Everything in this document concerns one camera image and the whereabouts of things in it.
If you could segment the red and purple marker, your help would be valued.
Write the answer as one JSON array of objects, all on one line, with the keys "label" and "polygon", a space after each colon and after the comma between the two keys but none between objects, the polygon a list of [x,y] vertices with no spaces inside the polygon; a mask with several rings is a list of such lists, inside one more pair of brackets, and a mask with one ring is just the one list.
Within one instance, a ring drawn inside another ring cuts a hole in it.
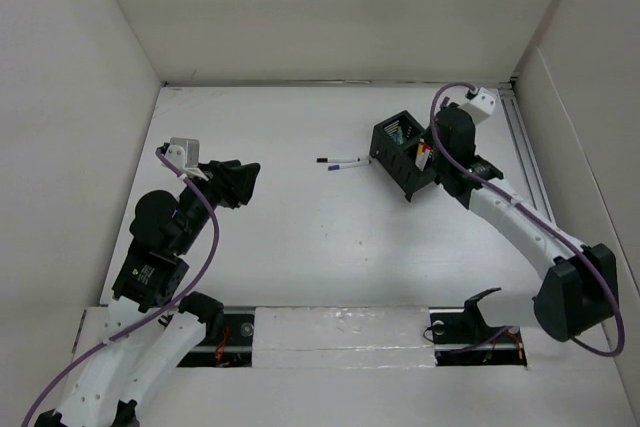
[{"label": "red and purple marker", "polygon": [[430,157],[430,151],[424,153],[424,155],[421,158],[418,158],[415,161],[415,165],[420,171],[423,171],[425,169],[427,161],[429,160],[429,157]]}]

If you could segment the black-capped white marker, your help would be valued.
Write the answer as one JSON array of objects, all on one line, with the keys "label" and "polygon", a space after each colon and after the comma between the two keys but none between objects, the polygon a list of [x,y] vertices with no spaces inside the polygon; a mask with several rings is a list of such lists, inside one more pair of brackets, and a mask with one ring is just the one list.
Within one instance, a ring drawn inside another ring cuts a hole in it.
[{"label": "black-capped white marker", "polygon": [[316,158],[316,163],[329,163],[329,164],[353,164],[360,162],[369,162],[368,158],[365,157],[352,157],[352,158],[328,158],[328,157],[318,157]]}]

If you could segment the purple-capped white marker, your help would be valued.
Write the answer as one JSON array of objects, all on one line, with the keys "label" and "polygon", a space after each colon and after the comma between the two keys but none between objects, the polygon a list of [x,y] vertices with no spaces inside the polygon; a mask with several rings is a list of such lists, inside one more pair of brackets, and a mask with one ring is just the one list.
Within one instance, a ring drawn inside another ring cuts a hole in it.
[{"label": "purple-capped white marker", "polygon": [[339,170],[346,170],[346,169],[351,169],[351,168],[359,168],[359,167],[365,167],[371,164],[371,160],[369,159],[369,162],[365,163],[365,162],[360,162],[360,163],[353,163],[353,164],[340,164],[340,165],[336,165],[336,164],[329,164],[328,163],[328,167],[327,170],[329,172],[334,172],[334,171],[339,171]]}]

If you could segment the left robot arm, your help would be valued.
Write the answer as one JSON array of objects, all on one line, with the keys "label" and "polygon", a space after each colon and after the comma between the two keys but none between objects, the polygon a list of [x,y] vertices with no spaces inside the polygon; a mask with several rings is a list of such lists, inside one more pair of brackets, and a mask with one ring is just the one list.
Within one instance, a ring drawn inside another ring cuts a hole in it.
[{"label": "left robot arm", "polygon": [[187,353],[222,329],[223,304],[182,283],[184,257],[207,224],[219,243],[216,208],[247,205],[261,167],[210,161],[188,173],[163,164],[184,190],[178,196],[154,190],[138,200],[101,340],[51,381],[56,386],[81,366],[68,396],[52,410],[29,410],[23,425],[137,426]]}]

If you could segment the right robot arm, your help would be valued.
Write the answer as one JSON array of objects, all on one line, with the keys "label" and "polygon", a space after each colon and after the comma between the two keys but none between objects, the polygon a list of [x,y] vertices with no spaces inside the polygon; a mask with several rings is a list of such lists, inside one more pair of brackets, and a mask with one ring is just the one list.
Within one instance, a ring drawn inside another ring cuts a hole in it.
[{"label": "right robot arm", "polygon": [[467,107],[450,104],[433,111],[427,132],[437,183],[498,231],[538,277],[533,288],[506,292],[490,287],[468,298],[464,312],[473,328],[533,326],[567,342],[614,319],[623,336],[614,253],[604,244],[589,246],[563,232],[477,155],[476,123]]}]

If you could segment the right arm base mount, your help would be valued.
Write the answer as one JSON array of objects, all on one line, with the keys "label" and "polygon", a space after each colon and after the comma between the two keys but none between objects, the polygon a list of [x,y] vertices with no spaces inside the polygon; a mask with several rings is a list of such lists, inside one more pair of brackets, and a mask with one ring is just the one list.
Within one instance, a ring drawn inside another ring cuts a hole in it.
[{"label": "right arm base mount", "polygon": [[496,334],[463,312],[430,313],[423,338],[435,346],[438,367],[525,366],[526,354],[520,334]]}]

